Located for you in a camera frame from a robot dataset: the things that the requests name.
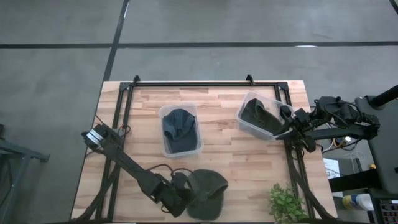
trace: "green plant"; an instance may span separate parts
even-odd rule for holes
[[[279,184],[275,184],[270,195],[269,214],[274,216],[276,222],[285,224],[307,218],[305,210],[301,207],[303,199],[295,197],[291,188],[283,189]]]

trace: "wooden table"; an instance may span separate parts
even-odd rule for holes
[[[287,82],[295,110],[302,107],[309,111],[304,82]],[[99,99],[97,115],[109,126],[113,120],[119,83],[104,82]],[[129,117],[131,132],[127,135],[124,151],[143,168],[166,163],[173,169],[211,169],[223,175],[229,187],[217,222],[273,222],[273,216],[268,214],[269,190],[277,182],[290,184],[284,143],[261,141],[237,129],[236,112],[248,91],[275,99],[274,88],[271,87],[135,88]],[[198,156],[168,159],[162,154],[159,108],[181,102],[198,105],[198,120],[205,145]],[[83,213],[100,189],[104,161],[101,154],[90,154],[86,158],[72,218]],[[311,154],[306,152],[304,161],[311,190],[326,210],[336,216],[320,150]],[[170,177],[170,172],[162,167],[154,172]],[[104,211],[108,209],[106,206],[108,203],[105,203]],[[135,179],[125,171],[121,172],[114,222],[194,222],[186,212],[174,218],[161,212],[160,207],[161,204],[154,204],[141,192]]]

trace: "clear plastic container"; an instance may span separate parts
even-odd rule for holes
[[[243,104],[242,106],[238,109],[238,112],[236,113],[236,119],[238,120],[238,128],[241,131],[244,131],[248,134],[251,134],[259,139],[262,140],[274,140],[277,136],[274,136],[272,133],[261,129],[253,124],[248,123],[247,121],[243,121],[241,119],[241,115],[243,112],[244,107],[246,106],[246,104],[251,101],[252,99],[258,99],[259,101],[261,101],[261,103],[264,105],[264,108],[270,112],[272,115],[274,115],[276,118],[279,118],[279,121],[281,121],[282,124],[285,123],[285,121],[282,119],[280,113],[279,113],[279,108],[281,106],[288,106],[289,109],[292,111],[292,116],[294,114],[294,109],[285,104],[282,103],[280,101],[277,100],[271,100],[266,98],[265,96],[262,96],[258,93],[255,92],[248,92],[243,99]]]
[[[178,152],[178,153],[172,153],[169,145],[167,144],[167,139],[166,136],[164,135],[164,130],[163,130],[163,117],[167,116],[170,114],[171,111],[175,109],[184,109],[188,111],[190,114],[194,115],[195,117],[195,124],[194,128],[196,129],[197,133],[197,146],[195,150],[191,151],[186,151],[186,152]],[[162,142],[164,145],[164,151],[163,154],[167,158],[178,158],[178,157],[186,157],[186,156],[193,156],[196,154],[201,153],[203,149],[203,138],[200,135],[200,128],[199,128],[199,122],[198,122],[198,108],[195,104],[193,103],[182,103],[182,104],[176,104],[176,105],[167,105],[167,106],[162,106],[159,110],[159,116],[160,116],[160,127],[162,128]]]

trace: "concrete floor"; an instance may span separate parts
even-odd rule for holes
[[[0,44],[111,43],[122,3],[0,0]],[[397,23],[388,0],[131,0],[121,42],[397,41]],[[48,164],[31,164],[14,223],[68,220],[85,154],[80,133],[92,124],[108,56],[109,49],[0,49],[5,137],[51,154]],[[352,101],[396,85],[396,58],[398,47],[391,46],[119,49],[110,79],[251,74],[304,80],[310,101],[323,95]],[[369,149],[358,150],[366,167]]]

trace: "black cylinder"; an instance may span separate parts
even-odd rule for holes
[[[369,104],[373,107],[379,107],[385,105],[395,98],[398,98],[398,85],[392,87],[384,93],[381,93],[378,96],[375,96],[370,100]]]

